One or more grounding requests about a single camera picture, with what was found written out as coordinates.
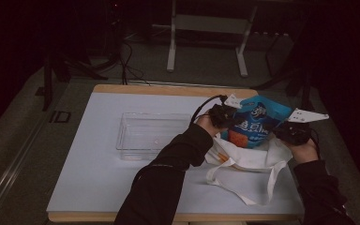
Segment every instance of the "white table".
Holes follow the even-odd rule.
[[[134,175],[149,162],[120,159],[115,143],[122,113],[193,114],[209,97],[231,93],[239,98],[257,95],[245,89],[96,86],[49,202],[49,219],[114,221]],[[206,184],[211,167],[204,163],[187,172],[175,221],[295,220],[303,214],[289,168],[280,172],[268,205],[246,206],[234,194]],[[252,199],[266,198],[267,173],[222,170],[218,175],[222,180],[231,176],[239,178],[232,185]]]

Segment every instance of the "transparent tray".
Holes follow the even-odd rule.
[[[122,114],[116,149],[121,159],[154,159],[178,134],[189,125],[189,114]]]

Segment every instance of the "cloth bag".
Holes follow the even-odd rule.
[[[265,205],[271,202],[274,186],[279,172],[286,167],[292,158],[291,150],[274,135],[253,149],[240,148],[219,137],[214,138],[214,144],[205,159],[208,163],[217,165],[206,174],[209,185],[219,186],[236,194],[246,205]],[[216,178],[216,171],[222,167],[234,167],[241,171],[270,173],[267,184],[267,202],[254,202],[250,198],[229,189]]]

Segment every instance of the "bag handle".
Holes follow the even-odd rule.
[[[225,161],[224,163],[220,164],[219,166],[216,166],[212,169],[210,169],[207,174],[206,174],[206,182],[209,185],[214,185],[214,186],[218,186],[218,187],[222,187],[232,193],[234,193],[235,195],[237,195],[246,205],[266,205],[269,204],[271,202],[271,199],[273,197],[273,192],[274,192],[274,186],[276,184],[277,181],[277,177],[279,172],[286,167],[287,165],[287,161],[280,161],[278,162],[276,165],[273,166],[273,168],[271,169],[271,173],[270,173],[270,178],[268,179],[268,184],[267,184],[267,194],[268,194],[268,200],[267,202],[263,202],[263,203],[257,203],[252,201],[250,198],[238,193],[235,190],[232,190],[228,187],[226,187],[220,180],[218,180],[215,176],[216,171],[221,168],[221,167],[230,167],[232,165],[235,164],[235,161],[229,157],[229,159],[227,161]]]

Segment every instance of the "blue snack bag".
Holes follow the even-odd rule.
[[[244,99],[241,105],[242,109],[233,117],[245,121],[229,128],[227,137],[224,135],[223,138],[243,148],[253,148],[262,143],[270,133],[265,128],[277,127],[292,112],[291,108],[262,96]]]

